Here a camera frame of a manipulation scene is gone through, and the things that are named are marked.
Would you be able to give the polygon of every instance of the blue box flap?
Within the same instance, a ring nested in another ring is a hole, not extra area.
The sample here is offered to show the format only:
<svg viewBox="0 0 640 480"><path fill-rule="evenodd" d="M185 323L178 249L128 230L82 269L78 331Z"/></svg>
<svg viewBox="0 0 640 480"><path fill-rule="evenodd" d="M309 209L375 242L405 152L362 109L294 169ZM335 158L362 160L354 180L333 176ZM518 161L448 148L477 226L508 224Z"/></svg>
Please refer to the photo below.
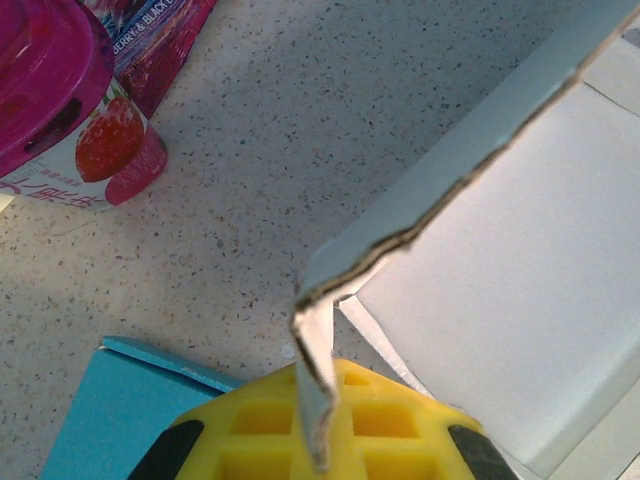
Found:
<svg viewBox="0 0 640 480"><path fill-rule="evenodd" d="M40 479L124 480L178 416L240 383L136 340L106 337Z"/></svg>

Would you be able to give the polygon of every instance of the speckled countertop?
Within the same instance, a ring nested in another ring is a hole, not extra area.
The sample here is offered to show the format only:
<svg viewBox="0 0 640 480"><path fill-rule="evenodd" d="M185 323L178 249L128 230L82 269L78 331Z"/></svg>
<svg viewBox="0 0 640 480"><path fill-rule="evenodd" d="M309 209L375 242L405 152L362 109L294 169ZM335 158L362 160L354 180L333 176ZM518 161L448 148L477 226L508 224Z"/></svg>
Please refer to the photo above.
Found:
<svg viewBox="0 0 640 480"><path fill-rule="evenodd" d="M37 477L105 334L244 379L289 363L314 249L580 3L220 0L153 118L154 185L104 213L0 213L0 477Z"/></svg>

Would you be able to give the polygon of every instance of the red packaging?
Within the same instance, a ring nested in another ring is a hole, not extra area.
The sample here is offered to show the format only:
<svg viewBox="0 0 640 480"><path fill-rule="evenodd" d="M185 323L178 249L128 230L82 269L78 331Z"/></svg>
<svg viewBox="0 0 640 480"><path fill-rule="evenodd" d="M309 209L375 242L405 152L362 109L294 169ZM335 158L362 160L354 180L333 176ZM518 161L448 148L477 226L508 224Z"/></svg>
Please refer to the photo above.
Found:
<svg viewBox="0 0 640 480"><path fill-rule="evenodd" d="M113 41L115 77L155 112L217 0L83 0Z"/></svg>

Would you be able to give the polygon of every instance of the yogurt cup lid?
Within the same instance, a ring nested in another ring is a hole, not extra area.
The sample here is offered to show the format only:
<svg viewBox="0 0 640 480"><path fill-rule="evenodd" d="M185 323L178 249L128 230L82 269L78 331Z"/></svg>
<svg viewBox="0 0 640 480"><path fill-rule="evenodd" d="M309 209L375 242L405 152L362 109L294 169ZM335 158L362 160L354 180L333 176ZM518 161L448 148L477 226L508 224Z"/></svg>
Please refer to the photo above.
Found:
<svg viewBox="0 0 640 480"><path fill-rule="evenodd" d="M74 92L100 55L88 15L75 0L5 0L0 8L0 177L52 120L70 126L80 115Z"/></svg>

